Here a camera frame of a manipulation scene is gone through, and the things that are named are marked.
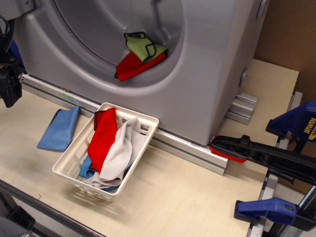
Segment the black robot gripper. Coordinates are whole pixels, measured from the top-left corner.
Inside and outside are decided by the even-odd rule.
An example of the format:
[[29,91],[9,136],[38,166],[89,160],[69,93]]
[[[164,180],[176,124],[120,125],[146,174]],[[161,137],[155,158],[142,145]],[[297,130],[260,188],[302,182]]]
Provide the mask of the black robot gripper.
[[9,53],[15,20],[0,17],[0,98],[11,108],[22,97],[19,59]]

